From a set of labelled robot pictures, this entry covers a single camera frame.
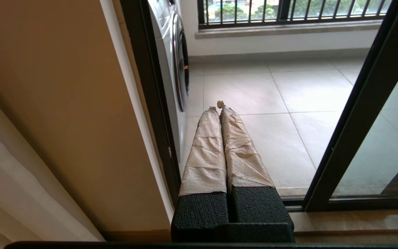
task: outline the black foam pad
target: black foam pad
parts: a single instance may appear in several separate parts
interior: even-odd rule
[[[288,223],[230,223],[215,229],[216,242],[294,243]]]
[[[226,193],[180,196],[171,224],[172,242],[213,242],[215,227],[228,222]]]
[[[259,238],[259,236],[265,237],[265,240],[261,241],[294,242],[294,236],[292,234],[294,223],[274,187],[232,186],[231,196],[229,198],[229,208],[230,222],[258,223],[260,227],[264,227],[264,229],[261,229],[260,227],[250,228],[249,225],[245,225],[243,228],[247,229],[247,233],[251,233],[253,229],[258,230],[259,232],[270,231],[264,235],[261,233],[258,234],[256,238]],[[284,238],[292,239],[289,241],[282,241]]]

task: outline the window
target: window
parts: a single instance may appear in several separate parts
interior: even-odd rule
[[[391,0],[198,0],[199,29],[383,19]]]

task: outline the white wall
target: white wall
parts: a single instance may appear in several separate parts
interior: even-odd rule
[[[377,30],[195,39],[198,32],[196,0],[178,0],[189,56],[292,52],[325,49],[369,48]]]
[[[0,108],[100,232],[168,231],[115,19],[110,0],[0,0]]]

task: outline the paper towel wrapping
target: paper towel wrapping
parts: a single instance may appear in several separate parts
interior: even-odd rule
[[[231,186],[274,186],[254,143],[239,115],[218,103],[227,166],[228,189]]]
[[[215,107],[199,119],[190,155],[183,172],[179,196],[226,193],[226,166],[221,124]]]

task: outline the front-loading washer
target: front-loading washer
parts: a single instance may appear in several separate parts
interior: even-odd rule
[[[176,2],[174,0],[148,2],[174,138],[174,150],[180,163],[183,156],[189,95],[187,43]]]

